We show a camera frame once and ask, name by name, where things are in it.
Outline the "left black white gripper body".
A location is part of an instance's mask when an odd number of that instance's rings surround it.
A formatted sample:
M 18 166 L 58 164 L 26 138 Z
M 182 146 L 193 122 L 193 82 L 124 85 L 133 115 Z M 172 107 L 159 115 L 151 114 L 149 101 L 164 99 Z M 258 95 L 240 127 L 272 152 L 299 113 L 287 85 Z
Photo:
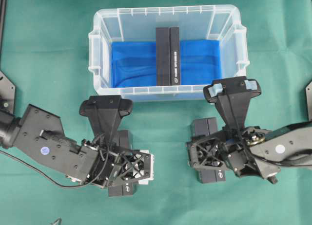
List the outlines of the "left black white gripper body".
M 108 190 L 135 190 L 154 179 L 155 156 L 148 150 L 134 150 L 131 134 L 117 134 L 107 154 L 99 156 L 85 180 L 68 176 L 80 186 L 90 183 Z

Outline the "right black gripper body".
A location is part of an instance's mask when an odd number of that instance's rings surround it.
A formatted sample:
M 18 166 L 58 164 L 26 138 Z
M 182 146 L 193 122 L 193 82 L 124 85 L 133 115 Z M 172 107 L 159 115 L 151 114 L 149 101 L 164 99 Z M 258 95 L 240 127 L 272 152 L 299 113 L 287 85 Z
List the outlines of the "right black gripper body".
M 226 181 L 226 171 L 235 176 L 260 177 L 277 183 L 277 161 L 266 159 L 268 150 L 255 153 L 266 140 L 266 130 L 248 127 L 241 131 L 217 130 L 215 124 L 192 124 L 191 140 L 186 143 L 189 166 L 197 171 L 202 184 Z

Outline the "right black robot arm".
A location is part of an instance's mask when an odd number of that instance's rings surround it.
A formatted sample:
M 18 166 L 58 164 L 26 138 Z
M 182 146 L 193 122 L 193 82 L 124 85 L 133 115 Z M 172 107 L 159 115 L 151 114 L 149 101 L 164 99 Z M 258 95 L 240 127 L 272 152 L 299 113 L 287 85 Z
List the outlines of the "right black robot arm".
M 196 171 L 233 171 L 236 177 L 259 177 L 276 184 L 282 168 L 312 168 L 312 123 L 271 131 L 259 126 L 223 128 L 186 143 L 189 166 Z

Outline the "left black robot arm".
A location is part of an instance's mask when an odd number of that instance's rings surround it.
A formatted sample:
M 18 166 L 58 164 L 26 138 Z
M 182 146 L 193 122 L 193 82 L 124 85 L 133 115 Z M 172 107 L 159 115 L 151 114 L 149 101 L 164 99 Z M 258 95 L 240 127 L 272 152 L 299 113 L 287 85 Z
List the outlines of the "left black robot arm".
M 154 179 L 154 156 L 143 150 L 118 146 L 106 139 L 103 129 L 92 141 L 81 144 L 65 136 L 60 117 L 28 105 L 23 117 L 6 109 L 0 111 L 0 145 L 15 147 L 37 163 L 63 173 L 74 185 L 63 185 L 38 168 L 15 157 L 10 158 L 41 174 L 60 188 L 100 188 L 130 183 L 146 185 Z

